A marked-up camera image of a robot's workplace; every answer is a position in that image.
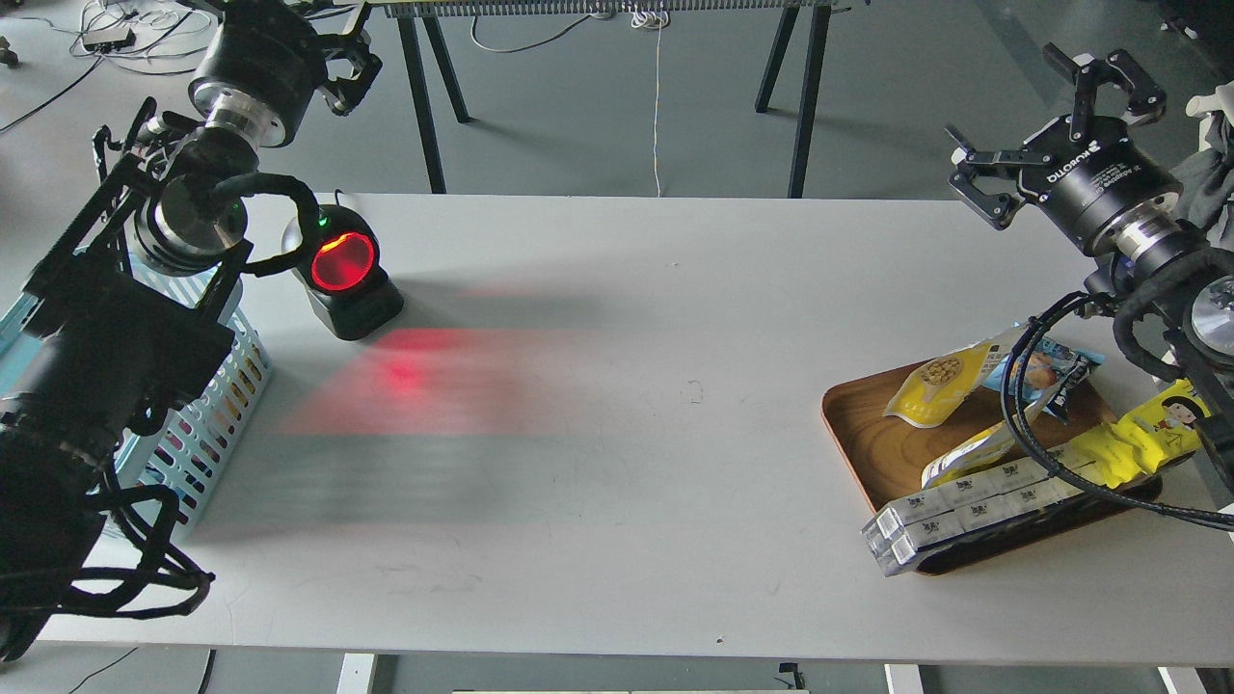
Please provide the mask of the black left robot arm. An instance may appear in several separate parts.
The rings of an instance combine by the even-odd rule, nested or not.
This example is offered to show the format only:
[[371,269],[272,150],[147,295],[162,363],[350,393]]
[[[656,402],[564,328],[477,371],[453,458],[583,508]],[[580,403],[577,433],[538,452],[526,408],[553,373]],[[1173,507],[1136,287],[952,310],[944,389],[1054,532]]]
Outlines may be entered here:
[[207,596],[213,575],[172,541],[179,496],[121,487],[116,456],[123,435],[158,433],[207,391],[233,349],[241,277],[292,272],[344,341],[404,307],[362,216],[258,167],[317,93],[339,116],[365,98],[383,70],[370,5],[339,35],[320,35],[306,2],[201,7],[218,30],[188,88],[197,114],[147,98],[14,303],[39,347],[2,394],[2,659],[54,615],[188,615]]

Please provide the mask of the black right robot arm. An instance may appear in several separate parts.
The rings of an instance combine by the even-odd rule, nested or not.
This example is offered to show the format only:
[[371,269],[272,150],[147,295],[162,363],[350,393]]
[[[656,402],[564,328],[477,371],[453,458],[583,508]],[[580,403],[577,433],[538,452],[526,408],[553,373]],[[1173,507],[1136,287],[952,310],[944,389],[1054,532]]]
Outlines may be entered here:
[[1066,312],[1113,319],[1116,347],[1167,384],[1190,382],[1208,406],[1199,443],[1232,484],[1232,253],[1175,215],[1182,184],[1133,144],[1129,128],[1162,119],[1167,98],[1123,49],[1079,63],[1056,44],[1043,58],[1075,89],[1062,114],[1017,149],[981,152],[956,130],[951,188],[993,228],[1030,203],[1098,262],[1016,343],[1030,349]]

